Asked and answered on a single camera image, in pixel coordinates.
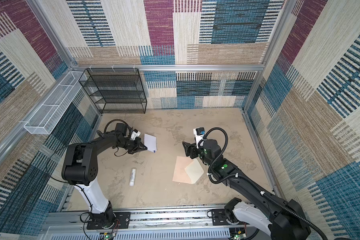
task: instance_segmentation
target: beige tabletop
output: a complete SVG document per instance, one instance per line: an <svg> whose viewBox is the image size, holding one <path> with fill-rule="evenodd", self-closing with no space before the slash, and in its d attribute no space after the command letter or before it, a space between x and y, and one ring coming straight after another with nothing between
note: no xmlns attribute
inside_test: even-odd
<svg viewBox="0 0 360 240"><path fill-rule="evenodd" d="M104 114L99 130L107 122L123 119L142 134L157 137L157 152L143 151L133 155L115 157L115 149L109 148L97 156L99 185L113 208L163 207L176 205L227 203L234 197L246 199L235 190L212 184L207 175L207 166L201 163L204 174L195 184L172 181L177 156L185 156L182 141L193 143L193 128L221 127L228 134L228 146L224 157L237 165L255 182L270 190L263 167L256 153L250 134L239 108L209 109L147 109L145 114ZM111 123L109 131L116 122ZM209 139L224 145L224 135L213 131ZM116 154L125 153L120 149ZM131 169L135 167L136 180L129 186ZM75 189L68 210L86 210L87 205Z"/></svg>

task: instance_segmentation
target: beige envelope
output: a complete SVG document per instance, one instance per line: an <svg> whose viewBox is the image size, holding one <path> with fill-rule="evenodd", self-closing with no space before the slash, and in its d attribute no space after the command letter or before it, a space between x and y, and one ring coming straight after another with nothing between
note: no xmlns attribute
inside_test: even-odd
<svg viewBox="0 0 360 240"><path fill-rule="evenodd" d="M197 159L177 156L172 181L194 184L203 173L204 170Z"/></svg>

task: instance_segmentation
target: striped fabric wall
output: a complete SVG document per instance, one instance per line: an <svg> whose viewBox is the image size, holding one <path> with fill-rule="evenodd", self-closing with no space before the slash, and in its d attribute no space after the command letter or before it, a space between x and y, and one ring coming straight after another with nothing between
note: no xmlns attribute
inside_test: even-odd
<svg viewBox="0 0 360 240"><path fill-rule="evenodd" d="M0 235L36 239L48 212L57 210L67 184L49 178L46 163L65 145L87 142L98 115L81 89L50 135L27 133L0 165ZM65 151L50 160L49 174L61 179Z"/></svg>
<svg viewBox="0 0 360 240"><path fill-rule="evenodd" d="M25 0L0 0L0 142L67 65ZM45 164L57 148L89 139L96 110L80 92L49 136L26 134L0 165L0 239L35 239L66 185L50 180ZM59 176L62 153L50 173Z"/></svg>
<svg viewBox="0 0 360 240"><path fill-rule="evenodd" d="M25 0L0 1L0 142L66 69Z"/></svg>
<svg viewBox="0 0 360 240"><path fill-rule="evenodd" d="M248 115L278 187L360 240L360 0L298 0L275 52Z"/></svg>
<svg viewBox="0 0 360 240"><path fill-rule="evenodd" d="M38 1L78 65L260 64L284 6L284 0ZM147 108L243 105L252 77L202 74L216 73L144 72Z"/></svg>
<svg viewBox="0 0 360 240"><path fill-rule="evenodd" d="M148 109L243 107L256 72L140 72Z"/></svg>
<svg viewBox="0 0 360 240"><path fill-rule="evenodd" d="M284 0L39 0L86 64L259 64Z"/></svg>

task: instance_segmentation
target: glue stick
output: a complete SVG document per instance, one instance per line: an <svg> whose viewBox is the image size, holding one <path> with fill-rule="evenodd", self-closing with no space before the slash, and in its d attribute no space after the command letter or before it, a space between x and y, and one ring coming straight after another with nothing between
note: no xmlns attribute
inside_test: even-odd
<svg viewBox="0 0 360 240"><path fill-rule="evenodd" d="M136 177L136 168L132 168L132 171L131 171L131 179L129 180L129 185L130 186L133 186L135 185L135 177Z"/></svg>

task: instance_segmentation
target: vent grille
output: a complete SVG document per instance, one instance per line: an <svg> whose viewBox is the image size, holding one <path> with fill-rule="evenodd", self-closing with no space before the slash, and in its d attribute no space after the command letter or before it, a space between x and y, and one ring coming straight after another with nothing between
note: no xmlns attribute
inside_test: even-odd
<svg viewBox="0 0 360 240"><path fill-rule="evenodd" d="M87 233L92 240L102 240L99 233ZM176 230L143 230L119 232L115 240L177 240L177 239L222 239L229 238L229 228L211 229L176 229ZM52 240L86 240L84 233L53 234Z"/></svg>

